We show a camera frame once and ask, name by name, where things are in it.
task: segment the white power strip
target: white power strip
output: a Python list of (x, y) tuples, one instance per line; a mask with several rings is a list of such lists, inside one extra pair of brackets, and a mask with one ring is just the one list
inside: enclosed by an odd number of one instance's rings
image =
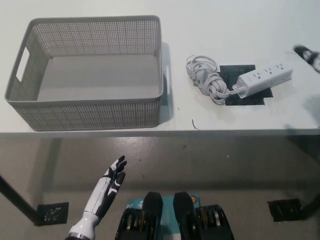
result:
[(240, 75), (232, 88), (243, 99), (290, 80), (292, 72), (284, 63), (273, 64)]
[(238, 94), (243, 99), (279, 85), (290, 80), (293, 72), (282, 62), (266, 66), (240, 75), (236, 84), (232, 86), (233, 90), (229, 91), (227, 84), (217, 73), (217, 63), (210, 57), (203, 55), (189, 57), (185, 68), (193, 84), (218, 105), (224, 105), (226, 98), (233, 94)]

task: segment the black object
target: black object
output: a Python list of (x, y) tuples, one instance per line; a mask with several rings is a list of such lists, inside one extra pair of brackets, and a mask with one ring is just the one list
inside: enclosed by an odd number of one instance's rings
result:
[(181, 240), (234, 240), (223, 209), (219, 205), (194, 208), (187, 192), (174, 195), (173, 208)]
[(302, 220), (298, 198), (268, 201), (268, 205), (274, 222)]
[(303, 45), (296, 45), (293, 50), (309, 65), (311, 65), (314, 70), (320, 73), (320, 52), (311, 51), (309, 48)]
[(268, 201), (268, 205), (274, 222), (306, 220), (320, 209), (320, 193), (303, 208), (298, 198)]
[(158, 192), (148, 192), (142, 209), (124, 210), (115, 240), (154, 240), (160, 228), (163, 200)]
[[(255, 70), (255, 65), (222, 65), (220, 66), (220, 76), (226, 83), (227, 88), (233, 91), (232, 86), (237, 83), (238, 77)], [(265, 89), (245, 98), (240, 98), (238, 94), (230, 95), (225, 100), (226, 106), (246, 106), (246, 105), (265, 105), (264, 98), (272, 98), (271, 89)]]
[(68, 210), (69, 202), (38, 205), (36, 211), (42, 219), (42, 223), (38, 226), (66, 224), (68, 220)]
[(38, 205), (33, 209), (1, 176), (0, 193), (17, 207), (36, 226), (47, 226), (67, 223), (69, 203)]

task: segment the robot finger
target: robot finger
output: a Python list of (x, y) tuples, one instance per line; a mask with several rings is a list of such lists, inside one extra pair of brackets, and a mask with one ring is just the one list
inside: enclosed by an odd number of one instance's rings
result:
[(123, 169), (125, 169), (125, 165), (127, 165), (127, 161), (120, 162), (116, 168), (116, 172), (120, 173)]
[(100, 205), (100, 207), (98, 208), (96, 215), (102, 219), (107, 211), (109, 210), (111, 204), (113, 203), (113, 201), (115, 200), (115, 197), (118, 193), (118, 190), (120, 189), (121, 184), (123, 183), (124, 179), (125, 179), (126, 174), (124, 172), (120, 172), (117, 176), (115, 181), (113, 181), (110, 184), (110, 188), (109, 191), (107, 193), (107, 195), (104, 197), (102, 204)]
[(125, 160), (124, 155), (115, 160), (114, 163), (110, 166), (112, 170), (115, 171), (118, 168), (119, 164), (123, 162), (123, 160)]

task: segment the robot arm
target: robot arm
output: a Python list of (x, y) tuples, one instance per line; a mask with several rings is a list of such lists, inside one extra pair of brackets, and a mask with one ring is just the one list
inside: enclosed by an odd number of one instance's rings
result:
[(69, 231), (65, 240), (94, 240), (95, 227), (106, 215), (113, 203), (126, 174), (125, 156), (117, 159), (99, 179), (85, 208), (82, 218)]

